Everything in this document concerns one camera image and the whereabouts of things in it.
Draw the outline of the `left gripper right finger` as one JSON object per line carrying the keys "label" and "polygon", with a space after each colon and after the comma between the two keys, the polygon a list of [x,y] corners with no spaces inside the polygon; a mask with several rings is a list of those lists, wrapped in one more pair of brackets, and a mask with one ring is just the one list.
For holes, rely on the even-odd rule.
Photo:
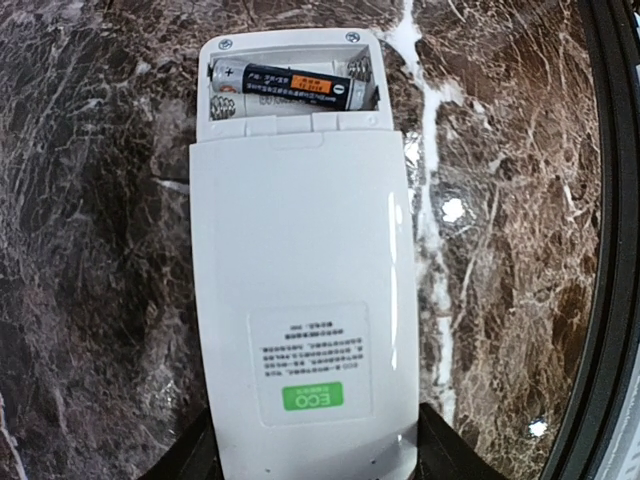
{"label": "left gripper right finger", "polygon": [[493,469],[428,404],[419,406],[416,479],[492,479]]}

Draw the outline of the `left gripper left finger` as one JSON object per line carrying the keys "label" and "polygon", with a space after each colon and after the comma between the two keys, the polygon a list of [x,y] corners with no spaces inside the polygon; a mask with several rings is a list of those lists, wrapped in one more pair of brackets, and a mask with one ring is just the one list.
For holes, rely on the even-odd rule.
{"label": "left gripper left finger", "polygon": [[211,414],[201,412],[176,441],[162,468],[164,479],[222,479]]}

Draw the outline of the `battery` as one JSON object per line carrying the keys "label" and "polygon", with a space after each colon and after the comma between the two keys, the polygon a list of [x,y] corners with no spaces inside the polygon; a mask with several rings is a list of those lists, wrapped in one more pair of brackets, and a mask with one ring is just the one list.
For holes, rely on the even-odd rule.
{"label": "battery", "polygon": [[362,80],[238,59],[212,60],[207,77],[216,93],[270,96],[337,111],[363,110],[372,100]]}

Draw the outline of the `white remote control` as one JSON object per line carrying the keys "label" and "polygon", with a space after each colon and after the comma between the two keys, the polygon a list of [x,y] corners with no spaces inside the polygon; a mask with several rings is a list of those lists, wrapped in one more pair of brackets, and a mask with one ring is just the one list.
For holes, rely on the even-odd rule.
{"label": "white remote control", "polygon": [[[363,110],[216,93],[212,60],[365,81]],[[201,49],[189,200],[207,397],[227,479],[409,479],[419,346],[404,145],[372,32]]]}

